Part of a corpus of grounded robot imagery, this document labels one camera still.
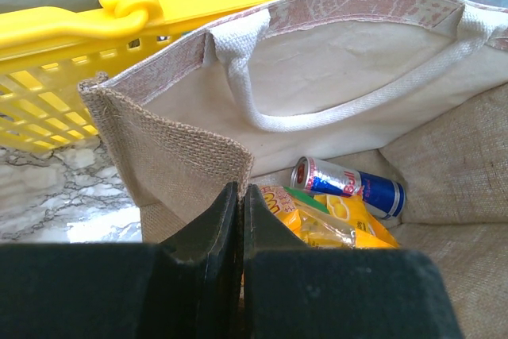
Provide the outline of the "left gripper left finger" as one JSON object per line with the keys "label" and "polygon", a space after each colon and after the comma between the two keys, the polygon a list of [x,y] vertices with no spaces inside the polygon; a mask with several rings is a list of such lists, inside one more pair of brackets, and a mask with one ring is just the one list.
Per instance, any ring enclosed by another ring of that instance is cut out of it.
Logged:
{"label": "left gripper left finger", "polygon": [[1,247],[4,338],[225,338],[239,271],[237,185],[158,243]]}

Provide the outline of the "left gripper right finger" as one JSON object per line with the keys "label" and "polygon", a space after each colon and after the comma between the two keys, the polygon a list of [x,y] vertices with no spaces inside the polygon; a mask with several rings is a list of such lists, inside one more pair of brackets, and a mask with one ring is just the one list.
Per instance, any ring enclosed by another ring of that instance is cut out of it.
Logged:
{"label": "left gripper right finger", "polygon": [[400,249],[311,248],[244,197],[245,330],[250,338],[460,338],[437,266]]}

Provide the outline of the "orange yellow snack bag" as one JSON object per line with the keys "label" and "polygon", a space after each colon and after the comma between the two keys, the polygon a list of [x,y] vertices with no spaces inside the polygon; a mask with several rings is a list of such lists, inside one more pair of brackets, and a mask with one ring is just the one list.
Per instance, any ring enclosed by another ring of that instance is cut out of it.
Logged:
{"label": "orange yellow snack bag", "polygon": [[298,238],[318,248],[398,248],[360,196],[311,195],[328,213],[294,199],[281,186],[262,186],[268,209]]}

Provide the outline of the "green snack bag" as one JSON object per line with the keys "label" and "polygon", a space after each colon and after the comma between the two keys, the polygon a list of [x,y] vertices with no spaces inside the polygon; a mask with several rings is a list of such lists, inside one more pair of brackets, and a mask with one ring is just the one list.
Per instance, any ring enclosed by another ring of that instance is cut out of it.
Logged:
{"label": "green snack bag", "polygon": [[301,202],[307,206],[313,207],[316,210],[320,210],[326,214],[328,213],[326,206],[315,200],[308,193],[291,187],[283,187],[283,189],[294,199],[295,202]]}

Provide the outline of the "red bull can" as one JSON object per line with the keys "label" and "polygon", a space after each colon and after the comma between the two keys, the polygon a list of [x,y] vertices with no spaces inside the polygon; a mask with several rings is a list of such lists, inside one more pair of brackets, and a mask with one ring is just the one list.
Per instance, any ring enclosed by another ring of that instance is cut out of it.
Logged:
{"label": "red bull can", "polygon": [[308,156],[294,166],[290,186],[311,194],[360,196],[371,214],[383,220],[399,217],[406,202],[401,183]]}

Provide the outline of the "brown jute tote bag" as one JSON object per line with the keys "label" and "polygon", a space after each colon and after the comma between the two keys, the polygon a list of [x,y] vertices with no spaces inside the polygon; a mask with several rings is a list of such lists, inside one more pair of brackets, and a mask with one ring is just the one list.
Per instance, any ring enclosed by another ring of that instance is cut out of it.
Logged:
{"label": "brown jute tote bag", "polygon": [[302,156],[392,175],[407,200],[390,229],[437,263],[464,335],[506,337],[505,6],[277,0],[79,93],[145,241]]}

